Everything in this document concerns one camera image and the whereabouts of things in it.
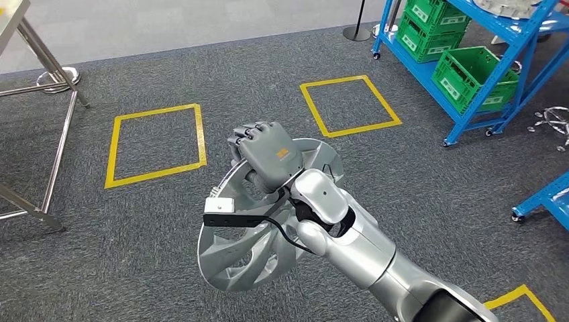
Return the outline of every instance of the black pole stand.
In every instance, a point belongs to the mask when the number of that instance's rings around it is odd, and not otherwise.
[[[364,4],[366,0],[362,0],[362,7],[360,8],[360,16],[358,17],[358,24],[353,25],[352,27],[348,27],[344,29],[342,32],[344,37],[349,40],[353,40],[355,42],[363,42],[364,40],[370,39],[372,36],[371,32],[366,29],[360,29],[360,23],[362,22],[362,14],[364,13]]]

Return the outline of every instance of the blue metal shelf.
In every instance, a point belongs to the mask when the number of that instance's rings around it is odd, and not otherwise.
[[[516,38],[520,36],[521,30],[529,21],[528,19],[498,17],[479,8],[473,0],[447,1],[508,44],[516,41]],[[553,32],[569,32],[569,17],[557,11],[551,12],[551,15],[541,24],[539,34],[550,34]]]
[[[484,85],[471,100],[464,114],[459,115],[431,81],[431,75],[436,67],[436,63],[416,63],[397,42],[393,41],[394,33],[391,32],[381,32],[372,47],[372,53],[374,57],[378,59],[380,45],[385,44],[452,118],[455,124],[444,139],[444,146],[456,144],[460,135],[464,131],[471,129],[491,126],[488,131],[486,131],[487,136],[502,133],[503,129],[521,110],[522,106],[524,106],[535,92],[551,77],[557,67],[561,66],[563,61],[569,58],[568,38],[564,45],[554,54],[550,62],[546,64],[546,67],[531,81],[527,90],[525,90],[525,81],[529,74],[529,65],[531,64],[531,58],[533,57],[533,52],[537,44],[538,34],[550,34],[553,32],[569,33],[569,17],[565,17],[553,11],[558,0],[542,0],[535,8],[533,15],[529,19],[523,20],[492,15],[475,5],[473,0],[447,1],[510,45],[500,59],[500,62],[486,79]],[[385,30],[392,3],[393,0],[385,1],[379,30]],[[397,14],[397,9],[399,8],[398,6],[395,7],[396,10],[392,17]],[[484,100],[506,73],[506,70],[510,68],[514,60],[520,57],[520,53],[522,53],[524,48],[527,48],[527,50],[524,51],[522,60],[524,68],[519,75],[518,85],[511,103],[505,106],[499,118],[472,123],[472,119],[480,115],[477,113],[478,108],[484,103]]]
[[[448,101],[448,99],[441,93],[440,89],[431,80],[431,75],[435,72],[437,62],[425,62],[422,64],[417,63],[413,57],[407,53],[407,51],[401,47],[398,41],[395,40],[395,33],[389,32],[386,34],[380,34],[379,37],[382,38],[383,44],[391,50],[391,52],[405,65],[405,68],[411,72],[411,74],[421,83],[421,85],[431,94],[433,99],[439,103],[442,109],[450,116],[450,118],[458,123],[462,120],[462,116],[454,109],[454,106]],[[477,113],[476,115],[484,115],[488,112]],[[489,119],[479,123],[472,123],[468,127],[471,129],[479,127],[492,126],[504,122],[503,118],[499,119]]]
[[[569,171],[513,207],[512,211],[518,217],[527,217],[535,208],[544,206],[569,231],[568,188]]]

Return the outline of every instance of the silver wheel rim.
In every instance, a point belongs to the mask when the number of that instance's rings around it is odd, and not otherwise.
[[[294,141],[303,152],[305,168],[322,170],[336,185],[343,186],[342,161],[331,146],[314,139]],[[236,209],[253,209],[275,202],[276,193],[258,200],[245,189],[243,182],[249,171],[251,166],[245,160],[237,163],[211,191],[210,197],[234,198]],[[296,235],[295,210],[288,201],[277,210],[274,218],[292,240],[302,245]],[[275,226],[262,223],[255,228],[245,228],[244,234],[237,239],[220,237],[216,228],[202,225],[197,253],[200,273],[211,286],[238,291],[250,290],[278,278],[292,269],[305,252],[289,244]],[[239,265],[246,256],[248,262]]]

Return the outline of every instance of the stainless steel frame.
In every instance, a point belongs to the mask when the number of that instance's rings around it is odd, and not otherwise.
[[[63,230],[64,228],[61,225],[61,223],[59,223],[51,215],[48,215],[48,210],[50,207],[54,185],[57,179],[57,174],[61,163],[61,157],[63,155],[63,148],[65,146],[67,133],[69,131],[69,125],[71,123],[71,118],[75,110],[75,104],[77,100],[79,100],[79,103],[81,103],[81,105],[83,105],[84,107],[89,107],[89,102],[85,99],[85,96],[83,96],[83,94],[75,86],[76,83],[79,81],[78,72],[74,68],[61,67],[59,62],[55,59],[55,57],[52,55],[52,53],[49,51],[49,49],[40,39],[36,31],[31,27],[31,25],[28,23],[28,21],[25,18],[22,18],[21,22],[17,27],[17,30],[22,39],[26,42],[26,44],[28,44],[32,52],[34,52],[34,54],[38,57],[38,60],[45,67],[46,73],[44,73],[42,76],[39,77],[37,81],[37,86],[3,91],[0,92],[0,97],[29,93],[34,91],[59,93],[61,91],[65,91],[66,89],[71,89],[71,98],[42,206],[36,207],[35,205],[31,204],[29,201],[18,196],[15,192],[8,189],[6,186],[0,184],[0,197],[3,197],[4,199],[8,200],[10,203],[21,209],[21,211],[13,211],[10,213],[1,214],[0,220],[29,214],[38,218],[40,221],[45,222],[55,230]],[[51,79],[53,83],[43,84],[46,82],[46,79],[48,78],[47,76],[49,76],[49,79]]]

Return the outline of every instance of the orange logo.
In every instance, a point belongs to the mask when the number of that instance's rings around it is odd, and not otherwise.
[[[287,149],[282,148],[282,149],[280,149],[280,150],[276,153],[276,156],[278,156],[279,159],[282,159],[282,158],[284,158],[284,157],[286,156],[286,154],[287,154],[288,152],[289,152],[289,151],[288,151]]]

